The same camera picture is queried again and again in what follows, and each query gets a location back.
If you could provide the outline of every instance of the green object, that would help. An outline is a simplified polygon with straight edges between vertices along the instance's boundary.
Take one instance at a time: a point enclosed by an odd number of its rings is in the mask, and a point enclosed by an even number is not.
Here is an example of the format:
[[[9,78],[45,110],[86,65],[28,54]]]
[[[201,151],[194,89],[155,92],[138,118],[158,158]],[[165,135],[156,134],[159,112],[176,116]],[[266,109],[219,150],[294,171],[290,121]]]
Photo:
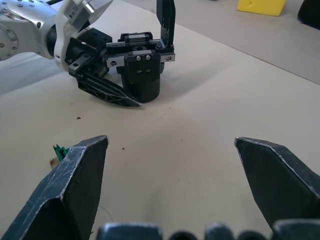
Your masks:
[[[61,162],[69,152],[70,148],[60,147],[58,144],[56,146],[53,146],[53,150],[55,151],[56,156],[59,159],[59,162]]]

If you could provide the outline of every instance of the yellow block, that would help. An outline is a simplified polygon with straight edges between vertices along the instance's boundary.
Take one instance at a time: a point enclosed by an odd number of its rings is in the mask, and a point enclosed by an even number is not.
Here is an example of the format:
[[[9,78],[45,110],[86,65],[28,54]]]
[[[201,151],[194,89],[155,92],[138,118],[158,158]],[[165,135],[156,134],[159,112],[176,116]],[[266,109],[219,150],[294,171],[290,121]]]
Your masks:
[[[286,0],[239,0],[239,11],[279,16]]]

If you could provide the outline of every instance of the black mount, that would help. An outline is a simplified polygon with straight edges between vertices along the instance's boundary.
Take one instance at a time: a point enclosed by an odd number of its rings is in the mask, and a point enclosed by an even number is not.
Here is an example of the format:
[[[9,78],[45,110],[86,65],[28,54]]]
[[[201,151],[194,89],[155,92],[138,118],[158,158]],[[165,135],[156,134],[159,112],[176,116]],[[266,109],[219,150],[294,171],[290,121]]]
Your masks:
[[[78,87],[105,101],[139,107],[160,93],[160,74],[166,62],[175,61],[173,44],[176,8],[174,0],[157,0],[161,39],[151,32],[124,33],[118,42],[94,28],[70,40],[65,61]],[[116,67],[122,78],[119,86],[105,76]]]

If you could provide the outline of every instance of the wire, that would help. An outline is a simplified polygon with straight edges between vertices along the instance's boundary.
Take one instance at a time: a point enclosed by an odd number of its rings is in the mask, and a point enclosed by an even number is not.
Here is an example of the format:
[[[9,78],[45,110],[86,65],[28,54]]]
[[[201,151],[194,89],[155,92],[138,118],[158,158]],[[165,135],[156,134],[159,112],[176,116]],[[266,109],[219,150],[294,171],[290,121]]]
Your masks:
[[[49,4],[49,5],[53,5],[53,4],[57,4],[59,2],[61,2],[62,0],[50,0],[50,1],[47,1],[46,3]]]

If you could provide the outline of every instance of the beige table surface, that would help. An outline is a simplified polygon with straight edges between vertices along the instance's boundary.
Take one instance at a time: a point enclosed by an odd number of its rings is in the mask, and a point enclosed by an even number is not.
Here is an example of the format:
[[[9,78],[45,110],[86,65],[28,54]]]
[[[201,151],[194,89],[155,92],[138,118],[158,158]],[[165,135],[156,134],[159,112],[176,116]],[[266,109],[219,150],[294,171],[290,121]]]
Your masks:
[[[95,27],[115,40],[127,32],[157,37],[160,30],[154,14],[120,0]],[[49,173],[52,145],[103,134],[110,145],[91,239],[104,222],[129,221],[157,223],[165,236],[186,229],[201,237],[212,222],[225,222],[235,233],[270,233],[234,138],[286,145],[320,173],[320,86],[179,25],[175,46],[176,62],[165,66],[160,96],[141,108],[104,103],[60,71],[0,95],[0,235]],[[29,57],[12,61],[39,61]],[[0,73],[13,62],[1,62]],[[17,66],[10,76],[31,78],[53,64]]]

